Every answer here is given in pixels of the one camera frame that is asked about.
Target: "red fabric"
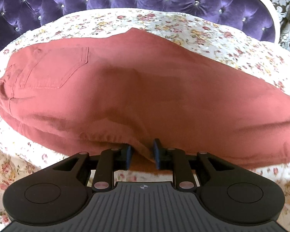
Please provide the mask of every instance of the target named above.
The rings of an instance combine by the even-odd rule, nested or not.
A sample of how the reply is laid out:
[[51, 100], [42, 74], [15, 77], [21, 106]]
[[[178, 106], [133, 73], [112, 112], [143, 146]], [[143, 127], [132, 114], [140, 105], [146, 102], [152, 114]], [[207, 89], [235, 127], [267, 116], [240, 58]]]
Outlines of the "red fabric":
[[245, 168], [290, 162], [290, 96], [138, 29], [14, 53], [0, 79], [0, 115], [67, 155], [129, 143], [151, 160], [160, 138]]

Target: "floral print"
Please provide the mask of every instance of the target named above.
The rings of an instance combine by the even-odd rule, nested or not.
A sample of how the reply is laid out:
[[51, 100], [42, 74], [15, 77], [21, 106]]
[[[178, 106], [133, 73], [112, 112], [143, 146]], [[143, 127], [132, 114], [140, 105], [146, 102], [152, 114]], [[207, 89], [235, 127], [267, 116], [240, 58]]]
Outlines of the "floral print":
[[[290, 52], [282, 47], [257, 41], [240, 30], [192, 15], [144, 9], [80, 11], [28, 31], [0, 52], [0, 78], [12, 53], [25, 46], [60, 38], [104, 38], [124, 33], [132, 27], [263, 79], [290, 96]], [[66, 157], [28, 140], [0, 117], [0, 231], [10, 222], [2, 205], [4, 190], [12, 182]], [[290, 231], [290, 163], [253, 171], [277, 182], [283, 189], [286, 203], [278, 222]], [[171, 180], [171, 175], [115, 172], [115, 181]]]

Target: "velvet upholstery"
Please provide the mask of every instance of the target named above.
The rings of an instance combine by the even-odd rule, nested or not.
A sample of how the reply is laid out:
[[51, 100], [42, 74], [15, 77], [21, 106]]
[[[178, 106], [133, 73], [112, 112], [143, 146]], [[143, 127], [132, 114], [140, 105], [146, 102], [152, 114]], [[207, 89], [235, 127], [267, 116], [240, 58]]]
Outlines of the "velvet upholstery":
[[274, 42], [270, 13], [259, 0], [0, 0], [0, 50], [26, 32], [63, 15], [102, 8], [183, 12]]

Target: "headboard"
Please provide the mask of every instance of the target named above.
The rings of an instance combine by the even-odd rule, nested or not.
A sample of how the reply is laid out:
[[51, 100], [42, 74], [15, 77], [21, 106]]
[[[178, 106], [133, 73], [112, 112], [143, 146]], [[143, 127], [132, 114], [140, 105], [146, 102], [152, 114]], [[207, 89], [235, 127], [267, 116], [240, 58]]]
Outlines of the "headboard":
[[269, 7], [261, 0], [0, 0], [0, 50], [24, 32], [63, 15], [103, 8], [183, 12], [232, 26], [261, 41], [276, 42], [279, 29]]

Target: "pocket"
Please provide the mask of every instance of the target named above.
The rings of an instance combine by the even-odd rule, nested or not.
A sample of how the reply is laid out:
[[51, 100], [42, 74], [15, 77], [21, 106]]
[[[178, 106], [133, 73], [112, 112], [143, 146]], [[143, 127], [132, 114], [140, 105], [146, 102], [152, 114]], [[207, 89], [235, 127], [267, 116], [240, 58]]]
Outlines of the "pocket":
[[20, 88], [59, 89], [87, 62], [88, 47], [36, 49], [24, 66]]

